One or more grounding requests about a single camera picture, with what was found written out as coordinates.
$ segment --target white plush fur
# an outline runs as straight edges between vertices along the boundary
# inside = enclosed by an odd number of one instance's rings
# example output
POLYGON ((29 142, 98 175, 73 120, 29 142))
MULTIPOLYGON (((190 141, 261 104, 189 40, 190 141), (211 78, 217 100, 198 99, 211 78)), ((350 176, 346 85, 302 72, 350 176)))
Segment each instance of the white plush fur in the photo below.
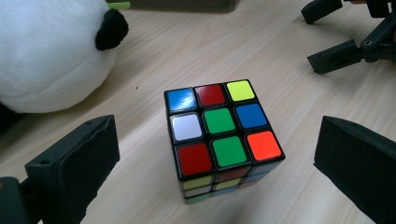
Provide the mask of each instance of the white plush fur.
POLYGON ((105 0, 0 3, 0 102, 23 113, 75 105, 98 88, 116 60, 95 36, 105 0))

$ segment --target green sticker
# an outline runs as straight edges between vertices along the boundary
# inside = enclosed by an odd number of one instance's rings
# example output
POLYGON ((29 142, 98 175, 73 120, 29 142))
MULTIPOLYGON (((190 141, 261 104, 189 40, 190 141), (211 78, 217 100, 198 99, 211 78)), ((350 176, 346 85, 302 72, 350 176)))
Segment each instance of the green sticker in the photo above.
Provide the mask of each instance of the green sticker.
POLYGON ((117 10, 124 10, 131 8, 130 2, 118 2, 118 3, 107 3, 109 8, 114 8, 117 10))
POLYGON ((227 167, 247 161, 241 140, 237 136, 222 138, 213 141, 216 158, 219 166, 227 167))
POLYGON ((207 110, 204 117, 210 133, 224 133, 235 129, 230 111, 227 108, 207 110))

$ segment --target blue sticker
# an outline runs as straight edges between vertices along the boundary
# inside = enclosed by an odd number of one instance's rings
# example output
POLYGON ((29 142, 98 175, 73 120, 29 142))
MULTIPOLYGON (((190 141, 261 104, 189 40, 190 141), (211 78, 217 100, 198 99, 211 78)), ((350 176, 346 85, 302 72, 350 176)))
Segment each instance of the blue sticker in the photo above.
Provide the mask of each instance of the blue sticker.
POLYGON ((169 91, 168 103, 171 111, 194 109, 196 107, 192 89, 169 91))
POLYGON ((267 119, 258 104, 241 105, 236 108, 236 114, 244 128, 256 128, 268 124, 267 119))

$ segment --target black plastic part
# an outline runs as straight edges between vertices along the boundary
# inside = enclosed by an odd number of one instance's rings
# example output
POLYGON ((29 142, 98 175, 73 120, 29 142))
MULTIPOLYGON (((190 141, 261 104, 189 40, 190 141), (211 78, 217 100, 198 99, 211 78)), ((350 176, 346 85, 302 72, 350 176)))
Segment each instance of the black plastic part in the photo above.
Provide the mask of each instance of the black plastic part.
POLYGON ((304 16, 305 22, 312 24, 341 7, 343 7, 341 0, 315 0, 308 3, 301 10, 301 13, 304 16))
POLYGON ((357 123, 323 117, 315 166, 375 223, 396 223, 396 143, 357 123))
POLYGON ((393 32, 396 25, 396 11, 392 11, 384 20, 379 23, 375 29, 361 42, 361 50, 369 52, 375 50, 388 40, 393 44, 393 32))
POLYGON ((331 71, 350 66, 361 61, 359 48, 354 40, 325 49, 319 53, 308 57, 314 71, 318 74, 325 74, 331 71))
POLYGON ((29 161, 20 185, 0 179, 0 223, 80 223, 119 160, 114 116, 85 122, 29 161))
POLYGON ((385 18, 389 14, 388 0, 366 0, 372 18, 385 18))
POLYGON ((0 177, 0 223, 32 223, 20 183, 14 177, 0 177))

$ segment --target wooden table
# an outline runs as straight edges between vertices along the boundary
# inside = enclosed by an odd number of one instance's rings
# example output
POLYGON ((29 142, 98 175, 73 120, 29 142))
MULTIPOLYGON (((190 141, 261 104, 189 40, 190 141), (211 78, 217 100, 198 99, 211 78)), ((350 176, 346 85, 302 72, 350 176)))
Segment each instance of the wooden table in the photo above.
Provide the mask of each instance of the wooden table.
POLYGON ((323 116, 355 121, 396 140, 396 66, 358 63, 327 75, 306 57, 382 21, 344 7, 307 25, 309 0, 241 0, 231 13, 125 10, 130 33, 105 83, 61 112, 28 115, 0 138, 0 176, 88 119, 116 117, 121 160, 83 223, 372 223, 314 166, 323 116), (186 205, 177 184, 163 92, 248 78, 286 159, 257 185, 186 205))

